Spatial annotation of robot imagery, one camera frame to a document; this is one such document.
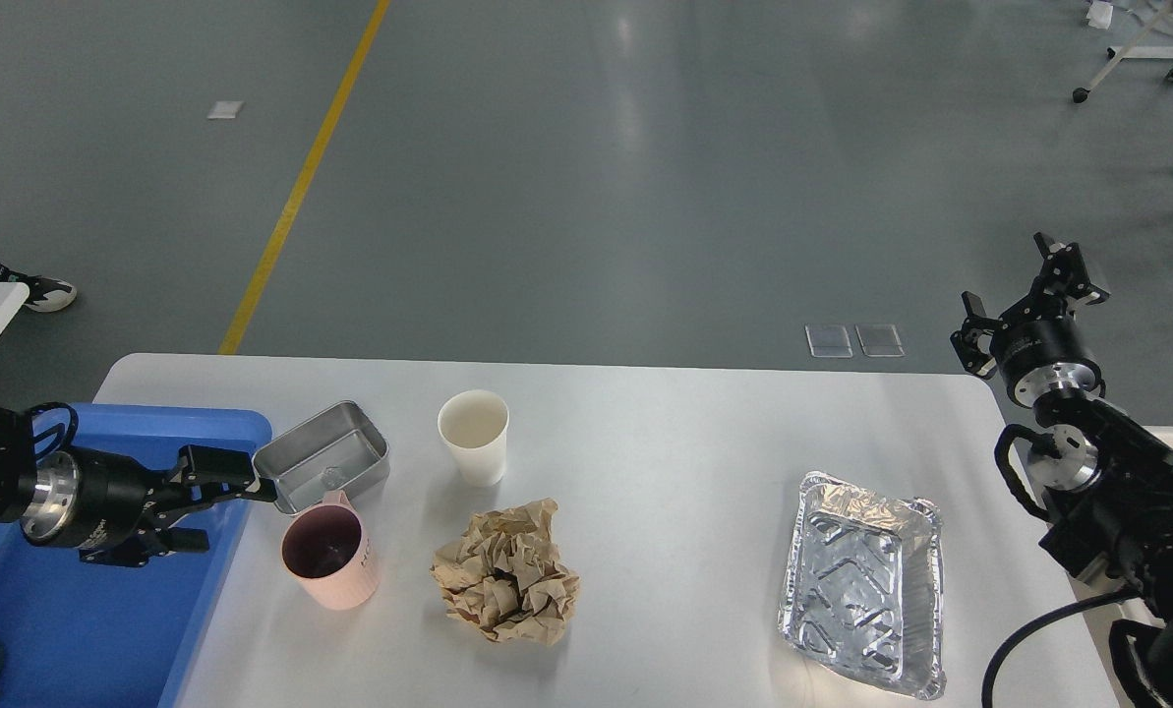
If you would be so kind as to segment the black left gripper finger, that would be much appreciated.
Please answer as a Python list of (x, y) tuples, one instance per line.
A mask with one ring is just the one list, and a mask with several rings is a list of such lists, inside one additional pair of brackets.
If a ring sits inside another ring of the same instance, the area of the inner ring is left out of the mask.
[(206, 553), (205, 530), (192, 527), (138, 529), (127, 542), (109, 550), (79, 551), (79, 560), (108, 567), (145, 567), (152, 559), (172, 553)]
[(192, 513), (230, 501), (276, 502), (274, 484), (255, 470), (240, 449), (183, 445), (177, 465), (158, 488), (160, 513)]

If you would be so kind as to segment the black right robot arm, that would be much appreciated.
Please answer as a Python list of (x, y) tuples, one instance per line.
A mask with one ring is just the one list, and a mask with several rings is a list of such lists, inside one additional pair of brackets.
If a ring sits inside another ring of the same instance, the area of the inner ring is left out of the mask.
[(1155, 622), (1108, 626), (1116, 680), (1135, 707), (1173, 707), (1173, 448), (1107, 402), (1076, 314), (1108, 292), (1082, 247), (1040, 232), (1035, 245), (1040, 270), (1026, 297), (990, 316), (964, 292), (950, 341), (969, 375), (1003, 377), (1008, 399), (1035, 416), (1035, 429), (1005, 426), (992, 456), (1013, 499), (1047, 525), (1040, 549), (1077, 581), (1101, 574), (1117, 587), (1013, 631), (983, 672), (981, 703), (994, 703), (1009, 654), (1049, 624), (1139, 599)]

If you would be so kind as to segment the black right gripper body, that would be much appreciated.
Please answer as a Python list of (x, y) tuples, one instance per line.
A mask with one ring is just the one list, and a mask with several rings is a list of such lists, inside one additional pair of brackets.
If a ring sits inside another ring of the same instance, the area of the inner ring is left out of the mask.
[(1005, 325), (994, 335), (994, 359), (1015, 404), (1035, 407), (1049, 392), (1104, 392), (1099, 367), (1073, 315)]

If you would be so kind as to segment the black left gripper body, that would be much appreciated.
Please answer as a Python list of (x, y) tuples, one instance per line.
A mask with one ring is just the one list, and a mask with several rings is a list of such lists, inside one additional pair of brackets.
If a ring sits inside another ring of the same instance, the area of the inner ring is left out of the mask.
[(38, 462), (28, 506), (20, 520), (38, 547), (109, 550), (127, 542), (145, 520), (145, 503), (165, 471), (127, 454), (66, 448)]

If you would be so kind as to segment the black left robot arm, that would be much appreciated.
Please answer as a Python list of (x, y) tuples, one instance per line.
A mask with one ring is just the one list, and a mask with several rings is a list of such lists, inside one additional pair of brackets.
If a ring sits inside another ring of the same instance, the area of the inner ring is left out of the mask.
[(143, 567), (204, 553), (183, 519), (230, 501), (276, 502), (255, 467), (260, 414), (245, 409), (48, 402), (0, 407), (0, 523), (38, 549)]

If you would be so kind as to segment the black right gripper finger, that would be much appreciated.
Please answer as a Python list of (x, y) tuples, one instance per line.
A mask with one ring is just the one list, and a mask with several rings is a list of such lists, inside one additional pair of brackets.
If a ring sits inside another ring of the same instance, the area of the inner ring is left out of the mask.
[(971, 291), (961, 292), (961, 304), (965, 314), (958, 331), (951, 332), (952, 349), (968, 375), (991, 380), (1001, 368), (1006, 322), (1003, 315), (990, 316), (981, 297)]
[(1074, 324), (1080, 309), (1108, 301), (1108, 290), (1094, 281), (1078, 243), (1067, 245), (1044, 232), (1032, 241), (1040, 268), (1024, 297), (1024, 322)]

